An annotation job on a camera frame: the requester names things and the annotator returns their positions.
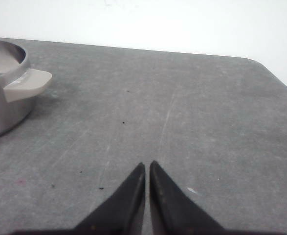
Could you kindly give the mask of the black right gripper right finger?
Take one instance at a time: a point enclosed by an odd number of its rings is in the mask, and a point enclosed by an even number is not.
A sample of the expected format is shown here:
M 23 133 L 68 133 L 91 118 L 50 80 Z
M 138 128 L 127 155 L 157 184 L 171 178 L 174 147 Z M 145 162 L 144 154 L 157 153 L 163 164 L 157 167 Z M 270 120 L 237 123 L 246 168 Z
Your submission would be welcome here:
M 168 235 L 219 234 L 226 229 L 188 198 L 157 161 L 150 165 L 150 196 Z

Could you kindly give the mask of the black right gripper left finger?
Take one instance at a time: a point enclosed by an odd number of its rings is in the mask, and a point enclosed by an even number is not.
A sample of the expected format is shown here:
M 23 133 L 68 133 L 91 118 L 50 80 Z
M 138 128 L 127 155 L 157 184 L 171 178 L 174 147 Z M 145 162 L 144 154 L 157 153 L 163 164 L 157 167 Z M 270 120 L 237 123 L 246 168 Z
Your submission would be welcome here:
M 85 235 L 139 235 L 145 209 L 145 166 L 139 163 L 117 190 L 75 230 Z

